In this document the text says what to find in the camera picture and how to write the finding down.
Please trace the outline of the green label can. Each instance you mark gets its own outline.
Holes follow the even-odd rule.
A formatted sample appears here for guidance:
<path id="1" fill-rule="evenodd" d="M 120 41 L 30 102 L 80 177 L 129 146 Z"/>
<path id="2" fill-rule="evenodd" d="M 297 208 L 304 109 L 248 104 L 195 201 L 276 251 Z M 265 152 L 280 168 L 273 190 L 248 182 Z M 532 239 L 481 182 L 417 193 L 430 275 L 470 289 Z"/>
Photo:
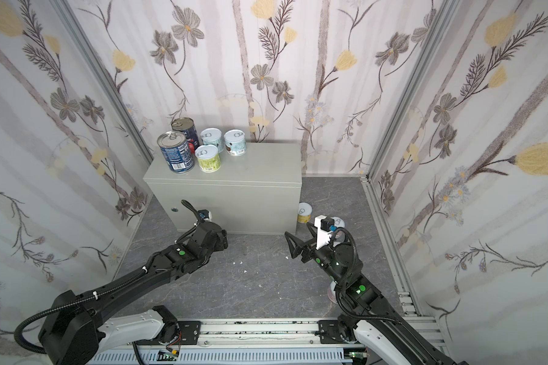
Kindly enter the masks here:
<path id="1" fill-rule="evenodd" d="M 212 145 L 199 146 L 195 152 L 200 169 L 204 173 L 214 173 L 220 169 L 222 163 L 219 149 Z"/>

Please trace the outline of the blue nutrition label can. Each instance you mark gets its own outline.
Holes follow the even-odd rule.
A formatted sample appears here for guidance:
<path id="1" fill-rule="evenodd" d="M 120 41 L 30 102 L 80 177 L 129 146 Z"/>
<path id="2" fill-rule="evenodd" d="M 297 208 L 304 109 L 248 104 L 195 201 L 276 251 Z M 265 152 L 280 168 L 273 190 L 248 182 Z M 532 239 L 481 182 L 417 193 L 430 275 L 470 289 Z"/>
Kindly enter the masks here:
<path id="1" fill-rule="evenodd" d="M 167 165 L 173 172 L 186 173 L 193 169 L 194 159 L 184 133 L 166 132 L 158 137 L 157 143 Z"/>

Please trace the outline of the pale blue label can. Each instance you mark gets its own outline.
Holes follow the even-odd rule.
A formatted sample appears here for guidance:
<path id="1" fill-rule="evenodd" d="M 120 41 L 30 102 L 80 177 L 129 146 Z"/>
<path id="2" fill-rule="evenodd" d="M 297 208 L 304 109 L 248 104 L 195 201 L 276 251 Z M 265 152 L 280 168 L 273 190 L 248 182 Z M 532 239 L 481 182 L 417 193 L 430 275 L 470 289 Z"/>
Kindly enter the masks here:
<path id="1" fill-rule="evenodd" d="M 233 157 L 239 157 L 246 153 L 245 133 L 240 129 L 232 129 L 224 135 L 225 148 Z"/>

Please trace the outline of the light blue label can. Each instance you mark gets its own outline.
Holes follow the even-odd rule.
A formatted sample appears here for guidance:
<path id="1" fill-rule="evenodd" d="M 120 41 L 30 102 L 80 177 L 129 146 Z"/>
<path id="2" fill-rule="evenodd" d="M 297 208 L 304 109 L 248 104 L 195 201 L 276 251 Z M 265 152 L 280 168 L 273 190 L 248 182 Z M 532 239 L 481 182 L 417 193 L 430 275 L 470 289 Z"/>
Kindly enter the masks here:
<path id="1" fill-rule="evenodd" d="M 224 139 L 222 131 L 220 129 L 204 129 L 201 132 L 201 140 L 204 145 L 213 145 L 217 147 L 219 153 L 222 153 L 224 151 Z"/>

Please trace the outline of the dark blue tomato can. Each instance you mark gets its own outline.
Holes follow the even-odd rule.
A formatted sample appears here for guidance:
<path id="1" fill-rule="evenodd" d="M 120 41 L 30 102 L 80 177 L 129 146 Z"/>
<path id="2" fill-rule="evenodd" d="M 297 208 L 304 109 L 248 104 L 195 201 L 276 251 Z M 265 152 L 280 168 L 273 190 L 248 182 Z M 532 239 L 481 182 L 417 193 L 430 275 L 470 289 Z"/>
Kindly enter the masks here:
<path id="1" fill-rule="evenodd" d="M 191 153 L 194 154 L 199 147 L 199 137 L 194 121 L 189 117 L 181 117 L 172 120 L 170 125 L 173 131 L 184 133 Z"/>

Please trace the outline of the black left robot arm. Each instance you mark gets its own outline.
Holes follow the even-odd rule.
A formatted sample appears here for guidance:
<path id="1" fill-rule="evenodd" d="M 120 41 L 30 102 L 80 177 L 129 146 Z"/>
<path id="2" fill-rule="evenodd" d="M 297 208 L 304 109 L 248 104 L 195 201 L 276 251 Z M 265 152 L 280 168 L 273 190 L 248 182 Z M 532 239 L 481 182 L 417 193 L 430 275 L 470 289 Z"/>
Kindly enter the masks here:
<path id="1" fill-rule="evenodd" d="M 102 325 L 117 312 L 158 287 L 189 275 L 228 247 L 227 232 L 201 223 L 188 239 L 153 253 L 141 269 L 82 294 L 67 290 L 53 301 L 39 342 L 54 364 L 86 364 L 104 340 Z"/>

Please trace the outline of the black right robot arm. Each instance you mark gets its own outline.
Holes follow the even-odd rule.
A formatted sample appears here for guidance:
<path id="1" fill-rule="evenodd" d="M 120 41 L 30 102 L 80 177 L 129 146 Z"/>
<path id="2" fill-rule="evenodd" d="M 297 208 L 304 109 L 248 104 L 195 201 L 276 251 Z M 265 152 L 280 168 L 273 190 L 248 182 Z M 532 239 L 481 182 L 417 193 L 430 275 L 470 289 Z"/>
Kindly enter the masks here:
<path id="1" fill-rule="evenodd" d="M 389 304 L 383 293 L 362 274 L 356 241 L 345 228 L 325 231 L 309 223 L 312 235 L 302 240 L 289 232 L 285 239 L 292 258 L 311 260 L 336 284 L 339 336 L 371 349 L 387 364 L 455 364 L 431 345 Z"/>

